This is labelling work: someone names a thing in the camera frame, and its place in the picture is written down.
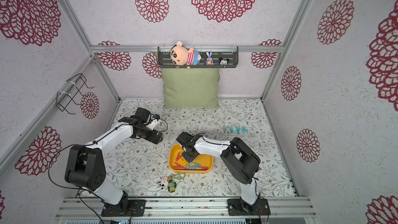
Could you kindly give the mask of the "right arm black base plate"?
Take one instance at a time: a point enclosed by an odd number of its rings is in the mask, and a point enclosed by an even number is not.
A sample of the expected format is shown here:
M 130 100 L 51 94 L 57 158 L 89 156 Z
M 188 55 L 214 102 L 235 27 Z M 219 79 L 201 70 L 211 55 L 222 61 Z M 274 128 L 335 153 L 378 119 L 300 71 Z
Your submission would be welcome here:
M 228 199 L 227 204 L 230 216 L 269 216 L 271 214 L 268 201 L 264 198 L 258 198 L 253 205 L 241 198 Z

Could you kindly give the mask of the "yellow plastic storage box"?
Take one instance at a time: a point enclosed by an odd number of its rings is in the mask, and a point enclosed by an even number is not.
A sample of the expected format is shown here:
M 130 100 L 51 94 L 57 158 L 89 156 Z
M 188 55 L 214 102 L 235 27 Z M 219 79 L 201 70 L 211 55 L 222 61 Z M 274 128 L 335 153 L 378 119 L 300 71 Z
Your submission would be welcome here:
M 179 144 L 171 148 L 169 168 L 176 173 L 207 173 L 213 167 L 213 157 L 210 155 L 199 155 L 192 162 L 188 162 L 182 153 Z

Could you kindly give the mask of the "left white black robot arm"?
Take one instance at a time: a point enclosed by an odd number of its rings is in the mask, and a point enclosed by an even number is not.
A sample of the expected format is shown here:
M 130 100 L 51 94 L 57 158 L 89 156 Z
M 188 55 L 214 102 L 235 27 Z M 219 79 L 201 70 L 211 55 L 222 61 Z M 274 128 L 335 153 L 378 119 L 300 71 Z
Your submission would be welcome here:
M 134 115 L 123 117 L 109 131 L 85 144 L 74 145 L 68 155 L 65 181 L 90 191 L 109 205 L 120 205 L 127 194 L 107 179 L 104 158 L 126 139 L 144 139 L 152 144 L 163 141 L 163 132 L 155 128 L 158 114 L 138 108 Z

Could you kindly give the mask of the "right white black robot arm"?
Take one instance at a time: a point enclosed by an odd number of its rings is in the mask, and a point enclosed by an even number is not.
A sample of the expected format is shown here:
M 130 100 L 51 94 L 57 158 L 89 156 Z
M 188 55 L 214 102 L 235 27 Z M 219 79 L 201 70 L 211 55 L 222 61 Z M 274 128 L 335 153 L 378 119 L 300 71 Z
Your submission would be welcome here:
M 188 162 L 193 162 L 199 155 L 210 155 L 222 160 L 240 183 L 241 201 L 249 206 L 257 202 L 256 180 L 261 159 L 243 140 L 233 138 L 230 141 L 218 141 L 201 134 L 190 135 L 182 132 L 176 141 L 183 149 L 182 156 Z

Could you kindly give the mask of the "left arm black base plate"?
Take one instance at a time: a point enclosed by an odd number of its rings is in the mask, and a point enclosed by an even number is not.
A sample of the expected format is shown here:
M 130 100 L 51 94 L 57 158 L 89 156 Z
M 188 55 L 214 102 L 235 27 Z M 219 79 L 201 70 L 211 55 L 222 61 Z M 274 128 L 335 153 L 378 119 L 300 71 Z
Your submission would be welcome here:
M 104 204 L 101 217 L 142 217 L 146 200 L 124 199 L 117 205 Z

